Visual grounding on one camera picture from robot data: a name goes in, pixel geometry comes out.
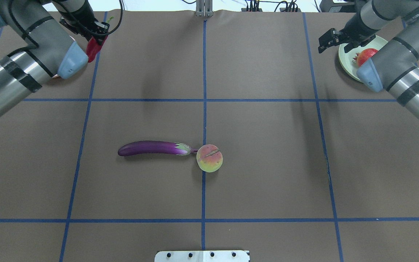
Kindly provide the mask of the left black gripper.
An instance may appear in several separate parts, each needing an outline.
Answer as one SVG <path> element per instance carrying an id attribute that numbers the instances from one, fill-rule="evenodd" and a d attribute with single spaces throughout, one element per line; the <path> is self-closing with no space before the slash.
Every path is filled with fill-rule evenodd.
<path id="1" fill-rule="evenodd" d="M 99 22 L 93 12 L 59 13 L 61 15 L 60 24 L 75 35 L 81 35 L 86 40 L 93 38 L 103 41 L 108 35 L 109 25 L 105 22 Z"/>

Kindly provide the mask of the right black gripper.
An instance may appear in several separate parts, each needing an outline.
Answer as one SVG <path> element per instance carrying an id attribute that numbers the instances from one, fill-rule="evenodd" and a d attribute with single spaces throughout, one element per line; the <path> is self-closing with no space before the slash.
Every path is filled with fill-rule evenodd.
<path id="1" fill-rule="evenodd" d="M 365 47 L 376 37 L 377 30 L 368 28 L 365 25 L 346 25 L 342 30 L 330 28 L 319 37 L 319 54 L 330 47 L 345 44 L 344 52 L 348 53 L 352 49 Z"/>

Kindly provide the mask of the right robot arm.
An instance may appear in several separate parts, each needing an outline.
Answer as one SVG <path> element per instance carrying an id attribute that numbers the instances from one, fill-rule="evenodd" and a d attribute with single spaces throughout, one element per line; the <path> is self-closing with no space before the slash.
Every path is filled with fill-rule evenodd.
<path id="1" fill-rule="evenodd" d="M 365 47 L 392 20 L 406 27 L 389 40 L 357 71 L 372 91 L 386 90 L 419 119 L 419 0 L 370 0 L 341 30 L 329 29 L 319 37 L 319 53 L 344 44 L 344 52 Z"/>

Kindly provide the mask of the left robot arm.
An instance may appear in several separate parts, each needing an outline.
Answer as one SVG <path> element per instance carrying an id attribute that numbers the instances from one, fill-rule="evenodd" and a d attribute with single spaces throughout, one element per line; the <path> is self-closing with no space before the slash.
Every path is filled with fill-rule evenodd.
<path id="1" fill-rule="evenodd" d="M 95 58 L 118 29 L 95 18 L 87 0 L 0 0 L 0 28 L 9 26 L 27 44 L 0 59 L 0 117 L 55 76 L 68 79 Z"/>

